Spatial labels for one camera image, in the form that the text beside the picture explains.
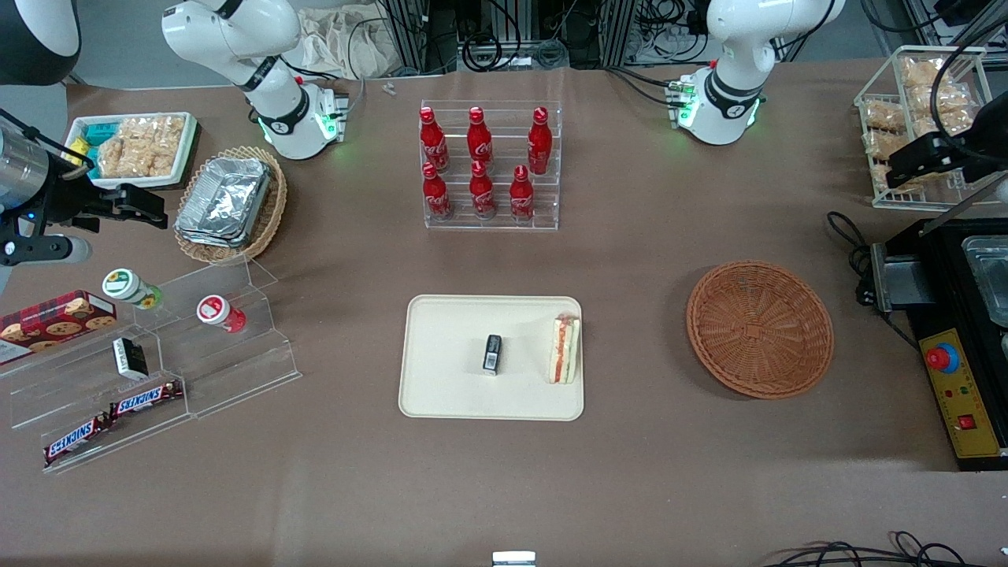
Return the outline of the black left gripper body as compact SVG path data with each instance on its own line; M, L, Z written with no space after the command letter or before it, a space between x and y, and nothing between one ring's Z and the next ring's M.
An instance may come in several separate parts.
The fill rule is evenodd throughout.
M980 108L973 125L958 133L962 145L962 172L998 172L1006 169L1007 92Z

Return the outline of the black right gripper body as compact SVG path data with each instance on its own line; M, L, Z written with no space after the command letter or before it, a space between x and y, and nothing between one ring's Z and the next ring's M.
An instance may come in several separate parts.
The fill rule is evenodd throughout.
M78 228L78 212L85 205L114 205L114 196L90 180L54 180L30 198L28 204L13 212L2 213L2 233L17 227L17 222L35 214L35 222L43 228L60 225Z

